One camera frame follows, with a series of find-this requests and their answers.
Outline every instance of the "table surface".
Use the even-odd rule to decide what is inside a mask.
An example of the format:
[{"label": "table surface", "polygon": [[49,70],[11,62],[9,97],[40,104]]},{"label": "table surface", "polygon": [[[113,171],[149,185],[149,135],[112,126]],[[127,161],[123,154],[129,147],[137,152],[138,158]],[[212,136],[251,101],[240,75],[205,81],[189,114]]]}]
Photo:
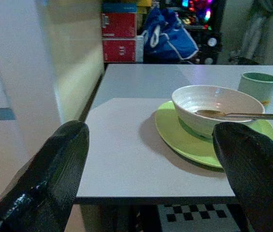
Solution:
[{"label": "table surface", "polygon": [[223,172],[198,167],[164,143],[154,112],[182,86],[237,89],[243,72],[273,75],[273,66],[109,65],[86,120],[90,144],[76,202],[235,203]]}]

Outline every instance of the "green mug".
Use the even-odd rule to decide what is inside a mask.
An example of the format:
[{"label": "green mug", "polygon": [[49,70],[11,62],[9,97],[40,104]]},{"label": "green mug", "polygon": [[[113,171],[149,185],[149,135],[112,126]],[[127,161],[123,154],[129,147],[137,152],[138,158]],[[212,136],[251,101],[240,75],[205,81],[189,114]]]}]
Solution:
[{"label": "green mug", "polygon": [[238,90],[256,98],[267,107],[273,96],[273,75],[245,72],[242,74]]}]

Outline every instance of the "checkered floor mat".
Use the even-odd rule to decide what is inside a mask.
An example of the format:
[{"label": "checkered floor mat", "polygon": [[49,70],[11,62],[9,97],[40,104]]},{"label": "checkered floor mat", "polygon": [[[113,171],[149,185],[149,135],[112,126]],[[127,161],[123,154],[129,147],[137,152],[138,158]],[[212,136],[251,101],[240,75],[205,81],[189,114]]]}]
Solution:
[{"label": "checkered floor mat", "polygon": [[240,232],[225,204],[158,205],[163,232]]}]

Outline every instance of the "table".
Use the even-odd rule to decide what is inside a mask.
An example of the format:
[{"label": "table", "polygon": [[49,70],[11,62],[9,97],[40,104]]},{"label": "table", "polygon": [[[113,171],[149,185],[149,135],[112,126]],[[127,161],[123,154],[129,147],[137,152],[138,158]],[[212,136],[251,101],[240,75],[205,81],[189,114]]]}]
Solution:
[{"label": "table", "polygon": [[237,89],[248,71],[273,75],[273,66],[109,65],[86,120],[90,145],[76,202],[236,203],[223,172],[195,166],[164,143],[154,112],[179,87]]}]

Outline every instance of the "white bowl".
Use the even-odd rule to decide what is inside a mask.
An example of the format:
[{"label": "white bowl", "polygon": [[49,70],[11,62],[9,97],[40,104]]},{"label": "white bowl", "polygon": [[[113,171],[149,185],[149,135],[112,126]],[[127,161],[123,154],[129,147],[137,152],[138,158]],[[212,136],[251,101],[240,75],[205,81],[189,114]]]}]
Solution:
[{"label": "white bowl", "polygon": [[172,101],[179,117],[197,134],[212,138],[215,124],[238,122],[249,124],[251,119],[232,118],[221,120],[197,115],[198,110],[219,110],[227,113],[265,113],[257,99],[234,89],[219,86],[185,86],[174,91]]}]

